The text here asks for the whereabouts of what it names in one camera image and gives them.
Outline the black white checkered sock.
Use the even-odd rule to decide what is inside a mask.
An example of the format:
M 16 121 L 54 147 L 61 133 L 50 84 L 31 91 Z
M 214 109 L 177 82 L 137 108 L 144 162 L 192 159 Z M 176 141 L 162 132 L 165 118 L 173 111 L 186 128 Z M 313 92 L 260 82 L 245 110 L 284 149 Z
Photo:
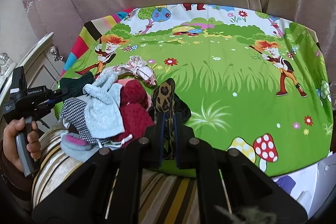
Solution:
M 66 119 L 72 124 L 78 134 L 79 138 L 91 144 L 105 144 L 112 141 L 112 138 L 97 139 L 94 138 L 85 122 L 84 110 L 87 103 L 78 98 L 69 98 L 63 102 L 63 107 L 60 112 L 60 117 Z

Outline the leopard print sock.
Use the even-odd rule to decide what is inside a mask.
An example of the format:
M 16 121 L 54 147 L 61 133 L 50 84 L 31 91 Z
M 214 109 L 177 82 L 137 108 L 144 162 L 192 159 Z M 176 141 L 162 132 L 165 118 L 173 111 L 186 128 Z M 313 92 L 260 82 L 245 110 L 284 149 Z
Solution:
M 182 122 L 191 117 L 191 110 L 175 93 L 175 81 L 172 78 L 161 83 L 152 93 L 152 106 L 149 115 L 156 124 L 159 114 L 163 113 L 163 159 L 173 160 L 176 157 L 174 115 L 181 113 Z

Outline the dark red fuzzy sock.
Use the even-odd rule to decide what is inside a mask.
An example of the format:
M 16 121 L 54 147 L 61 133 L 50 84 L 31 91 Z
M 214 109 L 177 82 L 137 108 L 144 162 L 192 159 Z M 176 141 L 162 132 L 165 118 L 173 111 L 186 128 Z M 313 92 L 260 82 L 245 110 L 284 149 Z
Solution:
M 122 83 L 120 113 L 124 132 L 113 136 L 112 140 L 121 142 L 129 135 L 132 135 L 129 141 L 143 137 L 146 129 L 154 125 L 147 111 L 148 105 L 147 92 L 138 80 Z

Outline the white ornate cabinet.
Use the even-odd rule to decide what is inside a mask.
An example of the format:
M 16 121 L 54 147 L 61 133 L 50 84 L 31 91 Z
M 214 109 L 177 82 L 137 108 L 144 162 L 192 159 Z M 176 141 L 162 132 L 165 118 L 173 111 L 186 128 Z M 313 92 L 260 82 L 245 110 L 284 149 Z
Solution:
M 24 67 L 27 86 L 29 88 L 45 85 L 52 89 L 64 67 L 63 56 L 53 42 L 54 33 L 42 37 L 19 63 L 12 63 L 6 73 L 1 76 L 1 106 L 9 99 L 13 70 Z

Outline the floral pattern white sock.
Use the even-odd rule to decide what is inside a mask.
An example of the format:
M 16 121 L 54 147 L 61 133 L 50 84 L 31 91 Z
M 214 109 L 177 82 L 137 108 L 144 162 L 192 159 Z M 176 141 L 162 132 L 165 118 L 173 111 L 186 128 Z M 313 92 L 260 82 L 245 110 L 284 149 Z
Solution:
M 133 75 L 137 79 L 142 79 L 149 87 L 157 85 L 157 78 L 153 69 L 151 69 L 147 65 L 147 62 L 140 56 L 131 56 L 125 64 L 105 68 L 100 76 L 103 77 L 105 75 Z

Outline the purple white storage box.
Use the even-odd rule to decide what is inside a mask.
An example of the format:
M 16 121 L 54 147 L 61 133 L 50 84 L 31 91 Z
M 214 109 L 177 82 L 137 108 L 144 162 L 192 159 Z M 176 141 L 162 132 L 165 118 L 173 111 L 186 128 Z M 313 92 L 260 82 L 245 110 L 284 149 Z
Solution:
M 335 153 L 304 169 L 273 181 L 295 199 L 311 218 L 327 200 L 335 187 Z

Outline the light blue fuzzy sock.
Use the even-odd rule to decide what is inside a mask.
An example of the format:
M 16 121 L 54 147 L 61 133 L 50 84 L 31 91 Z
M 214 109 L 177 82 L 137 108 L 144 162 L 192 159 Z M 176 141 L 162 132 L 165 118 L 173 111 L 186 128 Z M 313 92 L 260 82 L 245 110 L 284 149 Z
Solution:
M 114 72 L 101 74 L 83 93 L 90 96 L 84 109 L 84 119 L 91 136 L 106 139 L 125 131 L 120 112 L 122 85 Z

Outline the cartoon print green sheet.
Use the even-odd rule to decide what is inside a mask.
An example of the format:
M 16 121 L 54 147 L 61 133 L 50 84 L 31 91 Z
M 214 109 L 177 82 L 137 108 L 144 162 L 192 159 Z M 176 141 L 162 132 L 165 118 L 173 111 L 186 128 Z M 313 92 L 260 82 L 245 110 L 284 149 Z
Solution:
M 175 81 L 188 125 L 215 148 L 247 149 L 269 176 L 327 157 L 331 92 L 313 30 L 232 6 L 175 4 L 86 23 L 62 71 L 94 75 L 139 56 Z

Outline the dark green knit sock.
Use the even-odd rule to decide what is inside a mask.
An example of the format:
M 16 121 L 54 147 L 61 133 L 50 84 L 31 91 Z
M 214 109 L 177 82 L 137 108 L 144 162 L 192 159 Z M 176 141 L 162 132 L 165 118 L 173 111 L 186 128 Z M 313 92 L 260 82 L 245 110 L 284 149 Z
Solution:
M 84 86 L 86 84 L 92 84 L 93 82 L 94 76 L 91 71 L 88 71 L 78 79 L 62 78 L 59 83 L 60 89 L 68 89 L 68 93 L 62 96 L 62 101 L 65 101 L 72 97 L 82 96 Z

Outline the light blue pink slipper sock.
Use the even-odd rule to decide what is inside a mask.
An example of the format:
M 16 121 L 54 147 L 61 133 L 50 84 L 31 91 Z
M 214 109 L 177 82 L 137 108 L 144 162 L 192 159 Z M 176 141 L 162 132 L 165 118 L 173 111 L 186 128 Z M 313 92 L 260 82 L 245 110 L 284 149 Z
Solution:
M 76 133 L 61 134 L 61 139 L 60 147 L 62 151 L 80 162 L 86 162 L 102 148 L 102 145 L 94 145 L 80 139 Z

